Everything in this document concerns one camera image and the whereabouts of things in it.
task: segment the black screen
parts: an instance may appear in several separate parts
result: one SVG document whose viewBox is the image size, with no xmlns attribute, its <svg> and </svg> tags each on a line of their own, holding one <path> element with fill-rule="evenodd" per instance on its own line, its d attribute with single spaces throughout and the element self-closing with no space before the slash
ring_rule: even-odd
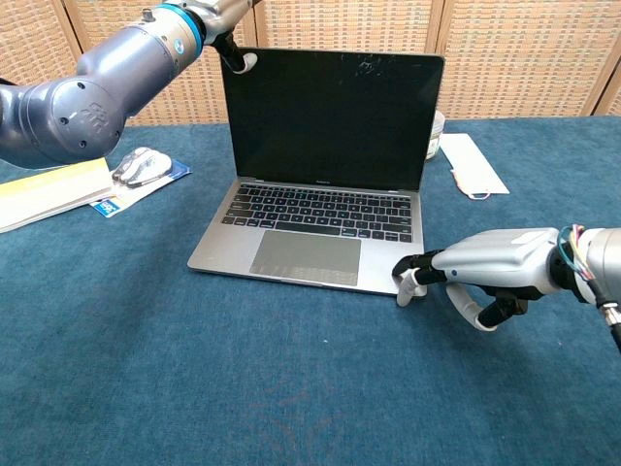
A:
<svg viewBox="0 0 621 466">
<path fill-rule="evenodd" d="M 443 59 L 257 50 L 223 65 L 238 175 L 270 182 L 418 190 Z"/>
</svg>

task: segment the paper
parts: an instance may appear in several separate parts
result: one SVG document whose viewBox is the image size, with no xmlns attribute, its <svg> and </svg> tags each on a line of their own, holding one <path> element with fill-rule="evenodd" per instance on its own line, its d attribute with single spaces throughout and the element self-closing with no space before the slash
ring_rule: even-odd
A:
<svg viewBox="0 0 621 466">
<path fill-rule="evenodd" d="M 0 184 L 0 233 L 102 199 L 112 189 L 104 158 Z"/>
<path fill-rule="evenodd" d="M 464 194 L 508 194 L 507 187 L 468 134 L 442 134 L 440 147 Z"/>
<path fill-rule="evenodd" d="M 114 182 L 114 196 L 104 199 L 101 202 L 93 202 L 90 205 L 105 218 L 110 218 L 149 196 L 153 191 L 168 183 L 172 183 L 174 180 L 188 173 L 190 173 L 189 167 L 183 165 L 181 162 L 173 160 L 173 170 L 165 177 L 145 184 L 144 186 L 133 188 L 125 184 Z"/>
</svg>

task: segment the wicker wall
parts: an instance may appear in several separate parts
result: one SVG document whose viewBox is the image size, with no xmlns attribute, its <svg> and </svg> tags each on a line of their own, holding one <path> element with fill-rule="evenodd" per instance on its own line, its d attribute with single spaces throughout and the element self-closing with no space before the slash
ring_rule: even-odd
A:
<svg viewBox="0 0 621 466">
<path fill-rule="evenodd" d="M 88 50 L 144 5 L 4 2 L 0 77 L 36 83 L 70 75 L 79 43 Z M 451 118 L 621 115 L 621 72 L 610 80 L 621 56 L 621 0 L 265 0 L 237 27 L 236 39 L 263 47 L 444 54 L 439 108 Z M 207 49 L 134 124 L 225 120 L 219 60 Z"/>
<path fill-rule="evenodd" d="M 261 47 L 423 52 L 432 1 L 266 0 L 257 10 Z"/>
<path fill-rule="evenodd" d="M 591 113 L 583 108 L 619 37 L 621 1 L 447 0 L 444 9 L 439 107 L 449 117 Z"/>
<path fill-rule="evenodd" d="M 93 46 L 140 17 L 145 5 L 143 0 L 74 0 L 74 3 Z M 252 13 L 244 21 L 254 23 Z M 238 25 L 234 34 L 239 45 L 247 42 L 243 24 Z M 133 123 L 211 123 L 226 119 L 219 59 L 212 48 L 206 48 L 194 64 L 141 110 Z"/>
<path fill-rule="evenodd" d="M 52 2 L 9 0 L 2 2 L 2 10 L 1 78 L 16 84 L 44 83 L 74 73 L 74 51 Z"/>
</svg>

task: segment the computer mouse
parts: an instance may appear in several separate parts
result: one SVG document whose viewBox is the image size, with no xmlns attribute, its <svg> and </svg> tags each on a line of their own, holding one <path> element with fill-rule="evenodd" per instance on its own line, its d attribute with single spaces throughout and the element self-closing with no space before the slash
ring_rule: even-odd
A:
<svg viewBox="0 0 621 466">
<path fill-rule="evenodd" d="M 137 148 L 125 155 L 113 179 L 129 187 L 142 186 L 168 175 L 173 170 L 171 157 L 158 150 Z"/>
</svg>

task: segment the blue table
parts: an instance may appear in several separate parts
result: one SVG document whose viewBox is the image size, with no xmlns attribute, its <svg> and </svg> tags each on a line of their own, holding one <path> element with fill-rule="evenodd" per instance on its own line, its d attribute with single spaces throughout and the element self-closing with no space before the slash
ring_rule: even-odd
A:
<svg viewBox="0 0 621 466">
<path fill-rule="evenodd" d="M 449 122 L 511 191 L 426 167 L 428 249 L 490 228 L 619 226 L 621 118 Z M 621 356 L 569 292 L 495 334 L 441 286 L 389 297 L 191 272 L 234 178 L 225 125 L 130 128 L 193 174 L 104 219 L 0 235 L 0 464 L 619 464 Z M 27 175 L 0 164 L 0 181 Z"/>
</svg>

